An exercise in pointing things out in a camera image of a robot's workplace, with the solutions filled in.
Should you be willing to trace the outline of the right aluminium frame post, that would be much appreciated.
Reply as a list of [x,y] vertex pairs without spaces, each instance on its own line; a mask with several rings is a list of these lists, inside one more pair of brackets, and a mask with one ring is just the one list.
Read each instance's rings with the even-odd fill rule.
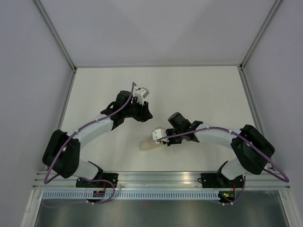
[[281,6],[281,4],[283,3],[283,0],[275,0],[273,5],[271,6],[270,10],[268,11],[264,21],[261,24],[261,27],[259,28],[257,34],[255,35],[248,51],[246,52],[242,62],[239,64],[239,68],[240,70],[244,70],[245,66],[247,65],[249,59],[251,58],[254,50],[256,49],[258,43],[260,42],[261,38],[263,37],[263,34],[265,33],[265,31],[267,30],[270,22],[272,21],[272,19],[274,18],[276,12],[278,11],[279,7]]

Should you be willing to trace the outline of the beige cloth napkin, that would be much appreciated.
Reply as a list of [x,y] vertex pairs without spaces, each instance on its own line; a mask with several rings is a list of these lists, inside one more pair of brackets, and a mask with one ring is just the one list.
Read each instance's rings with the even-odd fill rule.
[[141,151],[148,151],[148,150],[152,150],[152,149],[155,149],[155,148],[159,148],[159,147],[163,147],[165,146],[162,142],[161,143],[156,143],[154,140],[153,140],[153,132],[155,130],[158,130],[158,129],[161,129],[163,130],[164,128],[163,127],[160,127],[158,126],[156,129],[154,129],[150,135],[150,137],[142,142],[140,142],[140,150]]

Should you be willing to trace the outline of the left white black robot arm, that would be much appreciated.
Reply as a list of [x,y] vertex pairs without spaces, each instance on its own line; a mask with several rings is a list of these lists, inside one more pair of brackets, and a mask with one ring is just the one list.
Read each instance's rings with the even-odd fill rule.
[[148,95],[149,90],[144,87],[131,92],[122,90],[116,100],[94,120],[73,131],[54,131],[42,162],[48,166],[49,171],[54,170],[62,178],[76,176],[87,180],[92,187],[99,187],[103,183],[103,169],[91,161],[81,160],[81,150],[97,137],[117,128],[126,118],[138,122],[152,119],[148,102],[145,101]]

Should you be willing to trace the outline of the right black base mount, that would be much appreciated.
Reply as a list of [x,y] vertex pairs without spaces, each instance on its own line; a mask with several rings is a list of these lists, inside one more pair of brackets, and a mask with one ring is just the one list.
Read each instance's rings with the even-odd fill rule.
[[244,186],[244,178],[242,175],[237,176],[233,180],[228,180],[223,175],[215,172],[201,173],[197,182],[202,185],[202,188],[213,189],[237,189]]

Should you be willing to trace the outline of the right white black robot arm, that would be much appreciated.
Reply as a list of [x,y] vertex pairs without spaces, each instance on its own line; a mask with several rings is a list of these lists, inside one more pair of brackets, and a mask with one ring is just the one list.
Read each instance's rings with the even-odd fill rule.
[[259,175],[268,161],[261,156],[271,158],[275,153],[273,145],[252,125],[246,124],[240,129],[226,129],[210,126],[202,121],[190,122],[181,113],[169,117],[171,129],[166,129],[164,143],[168,146],[181,144],[183,140],[220,145],[233,150],[235,158],[224,162],[217,171],[216,181],[226,187],[243,174]]

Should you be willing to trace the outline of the left aluminium frame post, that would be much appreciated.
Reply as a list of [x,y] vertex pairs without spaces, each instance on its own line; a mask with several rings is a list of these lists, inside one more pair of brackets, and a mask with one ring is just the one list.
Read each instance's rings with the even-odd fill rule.
[[75,66],[73,60],[71,59],[65,45],[62,42],[62,39],[60,38],[59,33],[57,32],[50,16],[48,15],[43,3],[41,0],[32,0],[34,6],[36,7],[38,13],[40,14],[42,20],[44,21],[47,29],[49,30],[51,36],[55,40],[58,48],[60,49],[64,59],[68,63],[69,67],[71,68],[72,72],[75,73],[77,70],[77,67]]

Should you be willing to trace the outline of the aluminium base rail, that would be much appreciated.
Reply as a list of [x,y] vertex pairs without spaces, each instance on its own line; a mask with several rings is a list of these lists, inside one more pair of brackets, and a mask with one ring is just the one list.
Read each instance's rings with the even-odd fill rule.
[[[201,172],[127,172],[118,173],[118,190],[228,190],[227,188],[212,186],[204,187],[197,181],[201,177]],[[77,177],[68,179],[57,177],[48,184],[44,184],[45,171],[37,172],[34,181],[31,183],[32,189],[76,189]],[[290,190],[290,185],[284,183],[270,174],[246,175],[246,190]]]

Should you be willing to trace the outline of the aluminium frame post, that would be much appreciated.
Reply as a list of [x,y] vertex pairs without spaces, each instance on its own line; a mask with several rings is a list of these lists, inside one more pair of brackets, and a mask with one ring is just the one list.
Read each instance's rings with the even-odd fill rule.
[[41,0],[32,0],[34,6],[36,7],[38,13],[40,14],[42,20],[44,21],[47,29],[49,30],[51,36],[55,40],[58,48],[60,49],[64,59],[68,63],[69,67],[71,68],[72,72],[75,73],[77,70],[77,67],[75,66],[73,60],[71,59],[65,45],[62,42],[62,39],[60,38],[59,33],[57,32],[50,16],[48,15],[43,3]]
[[271,6],[270,10],[268,11],[264,21],[261,24],[261,27],[259,28],[257,34],[255,35],[248,51],[246,52],[242,62],[239,64],[239,68],[240,70],[244,70],[245,66],[247,65],[249,59],[251,58],[254,50],[256,49],[258,43],[260,42],[261,38],[263,37],[263,34],[265,33],[265,31],[267,30],[270,22],[272,21],[272,19],[274,18],[276,12],[278,11],[279,7],[281,6],[281,4],[283,3],[283,0],[275,0],[273,5]]

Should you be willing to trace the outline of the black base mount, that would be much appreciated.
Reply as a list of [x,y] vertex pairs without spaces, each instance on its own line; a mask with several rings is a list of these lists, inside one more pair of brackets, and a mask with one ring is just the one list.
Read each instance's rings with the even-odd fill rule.
[[197,182],[202,185],[202,188],[213,189],[237,189],[244,186],[244,178],[242,175],[237,176],[233,180],[228,180],[223,175],[215,172],[201,173]]
[[102,168],[97,167],[97,175],[92,179],[80,177],[76,182],[76,188],[116,188],[118,183],[118,173],[107,173]]

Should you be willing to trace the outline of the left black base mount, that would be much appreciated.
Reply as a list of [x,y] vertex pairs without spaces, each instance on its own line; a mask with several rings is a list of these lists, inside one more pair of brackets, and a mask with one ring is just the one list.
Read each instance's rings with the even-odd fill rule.
[[76,188],[116,188],[118,183],[118,173],[107,173],[102,168],[97,167],[97,175],[92,179],[80,177],[76,182]]

